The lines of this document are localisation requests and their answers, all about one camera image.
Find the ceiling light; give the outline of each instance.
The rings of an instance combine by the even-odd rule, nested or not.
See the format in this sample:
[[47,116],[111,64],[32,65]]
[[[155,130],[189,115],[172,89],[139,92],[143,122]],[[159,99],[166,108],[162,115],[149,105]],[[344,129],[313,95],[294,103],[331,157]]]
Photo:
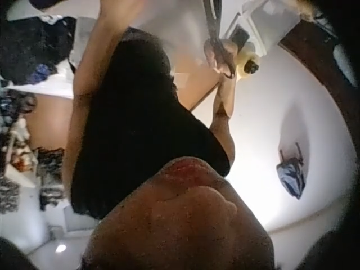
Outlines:
[[62,252],[65,251],[65,249],[66,249],[66,246],[65,246],[65,245],[59,245],[59,246],[57,246],[55,252],[56,252],[56,253],[62,253]]

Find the bottle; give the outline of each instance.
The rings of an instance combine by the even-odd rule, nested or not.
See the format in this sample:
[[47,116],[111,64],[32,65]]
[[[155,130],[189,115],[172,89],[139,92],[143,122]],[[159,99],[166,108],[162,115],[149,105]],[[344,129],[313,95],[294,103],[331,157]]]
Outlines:
[[246,78],[259,70],[259,56],[247,48],[243,48],[236,57],[237,80]]

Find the blue cloth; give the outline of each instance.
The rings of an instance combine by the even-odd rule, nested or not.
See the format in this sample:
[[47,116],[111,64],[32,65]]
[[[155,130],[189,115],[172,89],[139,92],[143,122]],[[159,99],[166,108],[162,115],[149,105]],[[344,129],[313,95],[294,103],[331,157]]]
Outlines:
[[50,68],[47,65],[39,64],[34,73],[32,73],[26,80],[28,84],[38,84],[50,76]]
[[305,178],[302,165],[297,158],[289,159],[277,166],[277,174],[286,191],[298,200],[305,189]]

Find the skin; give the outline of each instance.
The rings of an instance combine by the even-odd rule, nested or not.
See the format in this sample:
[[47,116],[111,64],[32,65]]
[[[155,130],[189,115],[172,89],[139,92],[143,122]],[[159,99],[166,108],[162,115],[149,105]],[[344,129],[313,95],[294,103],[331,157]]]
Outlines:
[[[99,18],[74,79],[62,171],[68,198],[92,95],[122,34],[143,5],[142,0],[101,0]],[[235,58],[236,46],[224,45]],[[228,72],[215,63],[207,44],[205,54],[217,72]],[[231,164],[235,147],[228,122],[235,85],[236,78],[222,76],[210,127]],[[204,161],[184,160],[171,161],[102,220],[84,254],[87,263],[111,269],[273,269],[272,242],[231,185]]]

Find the pile of clothes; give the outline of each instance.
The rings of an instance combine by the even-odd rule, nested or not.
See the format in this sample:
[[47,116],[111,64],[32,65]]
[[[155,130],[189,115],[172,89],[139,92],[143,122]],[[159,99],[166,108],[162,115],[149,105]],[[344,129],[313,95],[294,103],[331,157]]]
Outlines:
[[73,48],[76,19],[41,16],[1,24],[0,66],[16,86],[38,84],[57,73]]

